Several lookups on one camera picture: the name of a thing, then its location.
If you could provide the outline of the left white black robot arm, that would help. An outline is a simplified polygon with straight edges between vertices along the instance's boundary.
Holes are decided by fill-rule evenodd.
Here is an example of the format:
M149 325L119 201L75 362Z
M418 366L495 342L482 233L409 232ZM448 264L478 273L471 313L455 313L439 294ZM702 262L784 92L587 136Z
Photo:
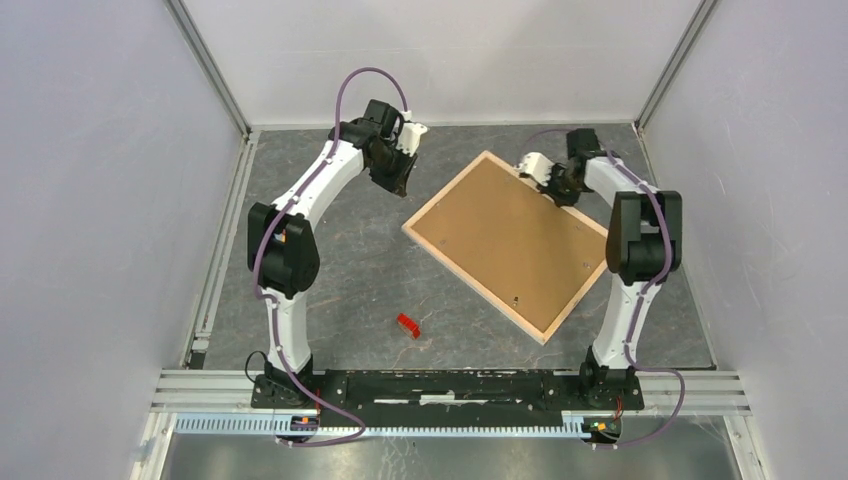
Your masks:
M247 264L256 297L267 309L269 351L256 379L290 407L314 394L306 335L306 297L321 265L315 228L349 182L366 172L398 197L418 159L428 127L409 111L371 100L362 116L339 121L316 160L285 193L248 212Z

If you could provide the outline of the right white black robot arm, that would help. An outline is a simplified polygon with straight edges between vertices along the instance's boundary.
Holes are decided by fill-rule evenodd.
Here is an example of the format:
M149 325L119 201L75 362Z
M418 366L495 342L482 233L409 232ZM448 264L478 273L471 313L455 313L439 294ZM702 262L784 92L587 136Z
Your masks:
M540 192L558 206L596 193L611 208L605 258L612 290L577 382L580 400L602 408L636 388L638 340L650 305L682 259L682 197L641 179L591 128L567 132L566 156L544 168Z

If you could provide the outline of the white wooden picture frame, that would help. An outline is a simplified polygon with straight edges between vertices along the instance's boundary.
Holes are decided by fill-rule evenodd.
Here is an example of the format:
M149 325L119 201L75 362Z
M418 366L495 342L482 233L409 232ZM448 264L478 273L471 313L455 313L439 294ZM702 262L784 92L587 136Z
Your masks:
M540 344L607 269L606 228L573 207L556 206L489 151L402 229Z

